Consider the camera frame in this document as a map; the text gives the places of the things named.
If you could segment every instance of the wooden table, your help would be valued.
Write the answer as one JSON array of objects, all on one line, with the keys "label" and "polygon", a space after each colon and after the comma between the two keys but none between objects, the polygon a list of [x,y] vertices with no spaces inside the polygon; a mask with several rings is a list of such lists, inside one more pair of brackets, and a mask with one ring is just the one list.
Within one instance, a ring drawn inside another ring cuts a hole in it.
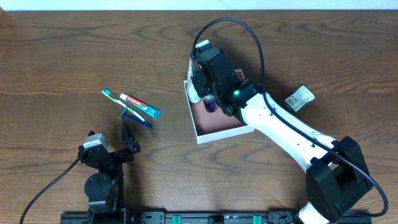
[{"label": "wooden table", "polygon": [[[300,85],[316,96],[297,116],[362,147],[398,219],[398,20],[396,11],[7,12],[0,24],[0,223],[17,223],[30,200],[75,159],[89,130],[120,149],[121,107],[107,86],[162,109],[150,130],[130,122],[141,144],[125,164],[127,203],[175,210],[302,208],[305,174],[258,131],[196,144],[183,81],[198,31],[232,16],[249,24],[264,51],[267,87],[282,100]],[[232,23],[203,38],[233,68],[260,80],[251,36]],[[84,212],[95,170],[77,165],[38,199],[26,223],[59,223]],[[378,212],[372,190],[355,206]]]}]

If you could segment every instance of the toothbrush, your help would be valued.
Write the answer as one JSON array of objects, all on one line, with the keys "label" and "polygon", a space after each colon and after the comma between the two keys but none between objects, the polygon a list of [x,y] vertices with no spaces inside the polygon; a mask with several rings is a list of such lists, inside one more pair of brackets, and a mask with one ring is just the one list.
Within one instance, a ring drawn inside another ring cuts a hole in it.
[{"label": "toothbrush", "polygon": [[137,113],[135,110],[131,109],[130,107],[128,107],[125,103],[123,103],[121,100],[117,100],[115,98],[113,98],[111,96],[112,92],[111,90],[109,90],[108,88],[104,88],[102,90],[102,93],[104,93],[105,96],[107,96],[109,99],[111,99],[112,101],[114,101],[115,103],[120,104],[122,107],[127,108],[127,110],[129,110],[132,114],[136,115],[141,121],[145,121],[144,117],[141,116],[141,114]]}]

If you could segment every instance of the white wall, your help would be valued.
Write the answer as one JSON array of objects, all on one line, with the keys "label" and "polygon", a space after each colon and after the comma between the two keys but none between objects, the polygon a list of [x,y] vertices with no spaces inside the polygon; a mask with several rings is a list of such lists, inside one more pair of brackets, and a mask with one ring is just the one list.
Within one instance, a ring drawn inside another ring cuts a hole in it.
[{"label": "white wall", "polygon": [[398,9],[398,0],[0,0],[18,10]]}]

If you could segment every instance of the toothpaste tube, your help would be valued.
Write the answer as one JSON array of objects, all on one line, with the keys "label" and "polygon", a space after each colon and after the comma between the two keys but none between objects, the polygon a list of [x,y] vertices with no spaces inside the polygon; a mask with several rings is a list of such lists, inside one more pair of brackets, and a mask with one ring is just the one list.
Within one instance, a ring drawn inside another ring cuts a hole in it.
[{"label": "toothpaste tube", "polygon": [[162,112],[161,110],[154,108],[153,106],[148,105],[146,103],[143,103],[130,95],[122,93],[120,94],[120,98],[126,101],[128,104],[133,105],[136,108],[142,110],[143,112],[153,117],[154,119],[157,119],[157,117],[159,117],[160,113]]}]

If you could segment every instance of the open box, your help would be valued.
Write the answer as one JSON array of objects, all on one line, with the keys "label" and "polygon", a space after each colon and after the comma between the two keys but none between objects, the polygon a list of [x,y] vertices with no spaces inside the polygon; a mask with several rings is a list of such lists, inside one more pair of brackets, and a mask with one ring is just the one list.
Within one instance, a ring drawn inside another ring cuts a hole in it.
[{"label": "open box", "polygon": [[203,100],[197,105],[191,104],[188,99],[187,81],[184,81],[184,89],[198,144],[254,131],[253,127],[243,124],[234,116],[225,115],[221,108],[217,108],[214,113],[207,112]]}]

